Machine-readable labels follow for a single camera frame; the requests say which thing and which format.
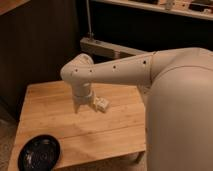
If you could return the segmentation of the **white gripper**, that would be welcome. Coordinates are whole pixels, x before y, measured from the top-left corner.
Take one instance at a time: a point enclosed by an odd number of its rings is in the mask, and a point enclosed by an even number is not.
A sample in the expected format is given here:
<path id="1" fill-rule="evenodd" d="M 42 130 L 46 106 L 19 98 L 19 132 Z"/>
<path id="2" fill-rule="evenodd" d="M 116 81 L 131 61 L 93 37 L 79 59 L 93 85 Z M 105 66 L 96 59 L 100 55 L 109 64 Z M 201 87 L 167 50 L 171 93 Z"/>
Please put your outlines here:
<path id="1" fill-rule="evenodd" d="M 77 114 L 78 113 L 78 109 L 79 109 L 79 105 L 85 105 L 85 104 L 89 104 L 89 106 L 95 111 L 97 112 L 97 104 L 96 104 L 96 100 L 93 99 L 94 97 L 94 92 L 90 91 L 87 95 L 73 95 L 73 101 L 75 104 L 77 105 L 73 105 L 73 109 L 74 109 L 74 113 Z"/>

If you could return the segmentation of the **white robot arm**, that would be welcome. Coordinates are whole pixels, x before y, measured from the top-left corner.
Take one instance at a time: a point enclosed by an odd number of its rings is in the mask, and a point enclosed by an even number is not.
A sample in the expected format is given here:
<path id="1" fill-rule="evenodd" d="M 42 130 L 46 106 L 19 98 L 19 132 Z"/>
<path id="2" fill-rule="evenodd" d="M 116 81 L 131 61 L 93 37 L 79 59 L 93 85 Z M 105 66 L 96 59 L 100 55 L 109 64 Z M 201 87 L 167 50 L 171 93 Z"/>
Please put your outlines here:
<path id="1" fill-rule="evenodd" d="M 213 171 L 213 51 L 161 50 L 99 64 L 80 54 L 60 75 L 78 106 L 93 98 L 93 83 L 148 88 L 147 171 Z"/>

